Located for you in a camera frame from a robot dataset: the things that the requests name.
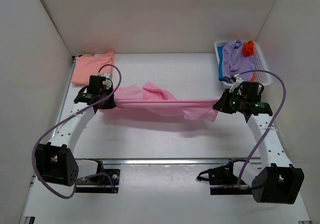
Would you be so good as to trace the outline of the pink t-shirt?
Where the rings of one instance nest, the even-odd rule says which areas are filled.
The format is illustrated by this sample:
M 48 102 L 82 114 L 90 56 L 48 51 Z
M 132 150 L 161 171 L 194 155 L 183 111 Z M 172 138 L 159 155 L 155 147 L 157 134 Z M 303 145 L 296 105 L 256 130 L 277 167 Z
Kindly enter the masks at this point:
M 142 109 L 160 116 L 182 116 L 187 120 L 211 122 L 218 115 L 218 111 L 212 108 L 216 99 L 178 100 L 169 91 L 151 82 L 146 82 L 142 88 L 137 85 L 120 87 L 114 96 L 116 107 L 100 110 L 101 113 Z

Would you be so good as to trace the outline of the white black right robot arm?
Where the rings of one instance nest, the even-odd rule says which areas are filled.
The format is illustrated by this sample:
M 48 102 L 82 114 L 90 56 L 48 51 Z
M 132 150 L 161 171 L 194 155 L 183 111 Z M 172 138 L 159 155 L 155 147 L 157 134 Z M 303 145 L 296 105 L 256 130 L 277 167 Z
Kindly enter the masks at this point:
M 261 168 L 245 160 L 232 161 L 224 171 L 230 184 L 247 185 L 256 202 L 294 204 L 304 180 L 302 169 L 295 168 L 287 157 L 273 124 L 270 105 L 261 102 L 264 86 L 241 78 L 214 104 L 213 109 L 227 114 L 241 113 L 258 147 Z

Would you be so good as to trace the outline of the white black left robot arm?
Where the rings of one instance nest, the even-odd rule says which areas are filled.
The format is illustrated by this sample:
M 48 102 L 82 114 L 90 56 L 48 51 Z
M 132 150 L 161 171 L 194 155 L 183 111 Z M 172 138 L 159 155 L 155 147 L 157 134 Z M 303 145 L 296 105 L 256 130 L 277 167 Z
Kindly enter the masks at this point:
M 45 182 L 72 186 L 80 178 L 88 177 L 99 183 L 104 179 L 101 162 L 93 159 L 76 160 L 73 155 L 82 132 L 98 110 L 116 107 L 111 79 L 90 76 L 89 85 L 78 92 L 69 113 L 71 120 L 57 128 L 46 144 L 35 149 L 35 165 Z

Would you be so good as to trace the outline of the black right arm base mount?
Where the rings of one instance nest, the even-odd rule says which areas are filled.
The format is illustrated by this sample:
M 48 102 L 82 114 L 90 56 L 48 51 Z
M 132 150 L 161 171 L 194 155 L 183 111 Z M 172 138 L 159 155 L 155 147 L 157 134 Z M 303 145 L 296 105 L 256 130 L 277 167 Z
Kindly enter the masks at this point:
M 209 168 L 198 174 L 197 181 L 206 181 L 210 185 L 210 195 L 252 195 L 251 188 L 238 187 L 238 178 L 233 174 L 235 162 L 244 159 L 229 159 L 222 166 Z

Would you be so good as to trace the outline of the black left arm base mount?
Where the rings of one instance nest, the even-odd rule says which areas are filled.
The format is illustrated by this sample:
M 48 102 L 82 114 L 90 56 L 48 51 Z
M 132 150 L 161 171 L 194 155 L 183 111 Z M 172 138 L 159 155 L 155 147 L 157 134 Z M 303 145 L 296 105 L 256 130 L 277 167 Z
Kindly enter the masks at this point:
M 120 183 L 120 166 L 106 164 L 102 160 L 85 159 L 97 163 L 93 177 L 83 177 L 77 182 L 76 193 L 109 193 L 117 194 Z

